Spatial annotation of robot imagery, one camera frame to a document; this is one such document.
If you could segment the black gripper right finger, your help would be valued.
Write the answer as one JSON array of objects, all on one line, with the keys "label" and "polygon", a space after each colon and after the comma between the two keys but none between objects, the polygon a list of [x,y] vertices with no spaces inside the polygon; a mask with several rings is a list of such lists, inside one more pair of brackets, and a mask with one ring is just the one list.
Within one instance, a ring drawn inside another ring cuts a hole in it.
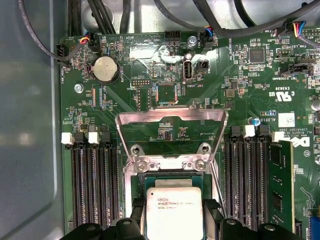
[{"label": "black gripper right finger", "polygon": [[295,234],[272,223],[251,230],[240,221],[224,218],[220,204],[214,199],[203,201],[205,234],[208,240],[294,240]]}]

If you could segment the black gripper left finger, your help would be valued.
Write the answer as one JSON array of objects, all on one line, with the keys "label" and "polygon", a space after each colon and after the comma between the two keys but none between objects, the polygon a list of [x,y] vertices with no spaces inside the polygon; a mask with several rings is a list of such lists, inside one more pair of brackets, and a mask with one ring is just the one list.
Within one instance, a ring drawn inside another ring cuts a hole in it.
[{"label": "black gripper left finger", "polygon": [[132,204],[130,217],[116,219],[106,229],[97,223],[84,223],[63,238],[65,240],[145,240],[145,235],[141,233],[144,210],[145,200],[136,198]]}]

